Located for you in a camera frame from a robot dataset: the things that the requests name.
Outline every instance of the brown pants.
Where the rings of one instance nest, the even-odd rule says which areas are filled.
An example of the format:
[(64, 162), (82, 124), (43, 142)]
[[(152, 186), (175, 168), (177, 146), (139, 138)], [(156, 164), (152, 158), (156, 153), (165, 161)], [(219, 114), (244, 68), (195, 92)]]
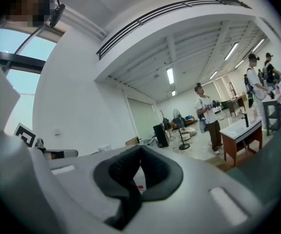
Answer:
[(212, 141), (213, 151), (217, 151), (218, 147), (222, 145), (222, 136), (220, 134), (220, 125), (218, 120), (207, 125), (210, 140)]

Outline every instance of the tripod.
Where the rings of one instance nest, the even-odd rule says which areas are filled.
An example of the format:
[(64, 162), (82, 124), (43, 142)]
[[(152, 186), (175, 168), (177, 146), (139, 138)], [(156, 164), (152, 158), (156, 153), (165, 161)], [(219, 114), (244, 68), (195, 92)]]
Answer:
[(166, 128), (166, 130), (167, 130), (168, 133), (169, 133), (168, 139), (169, 139), (169, 141), (171, 142), (171, 138), (175, 138), (175, 137), (173, 137), (172, 135), (170, 135), (170, 131), (169, 131), (168, 125), (167, 125), (167, 124), (164, 124), (164, 122), (166, 122), (166, 118), (164, 117), (164, 114), (163, 114), (162, 110), (160, 110), (160, 112), (161, 112), (161, 114), (162, 114), (162, 116), (163, 116), (163, 125), (164, 125), (164, 128)]

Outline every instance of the standing fan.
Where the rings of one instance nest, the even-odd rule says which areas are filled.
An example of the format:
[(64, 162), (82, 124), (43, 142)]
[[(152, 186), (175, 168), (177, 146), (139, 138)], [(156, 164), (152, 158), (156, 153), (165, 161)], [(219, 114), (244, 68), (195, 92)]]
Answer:
[(181, 144), (179, 146), (179, 149), (180, 150), (188, 149), (190, 147), (190, 144), (184, 143), (183, 137), (182, 137), (181, 132), (180, 132), (180, 129), (185, 127), (184, 121), (182, 120), (182, 117), (181, 117), (181, 114), (177, 109), (174, 109), (173, 116), (174, 116), (175, 124), (178, 127), (178, 131), (179, 131), (179, 134), (180, 134), (181, 141), (183, 142), (183, 144)]

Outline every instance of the headphones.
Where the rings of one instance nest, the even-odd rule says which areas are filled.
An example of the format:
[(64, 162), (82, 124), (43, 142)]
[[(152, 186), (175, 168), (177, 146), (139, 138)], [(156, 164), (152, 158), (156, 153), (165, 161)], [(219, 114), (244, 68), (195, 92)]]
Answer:
[(59, 0), (57, 0), (57, 3), (58, 3), (58, 7), (54, 10), (54, 13), (51, 16), (50, 23), (49, 23), (49, 26), (51, 26), (52, 28), (54, 28), (56, 24), (59, 22), (64, 9), (66, 8), (66, 5), (63, 3), (60, 4)]

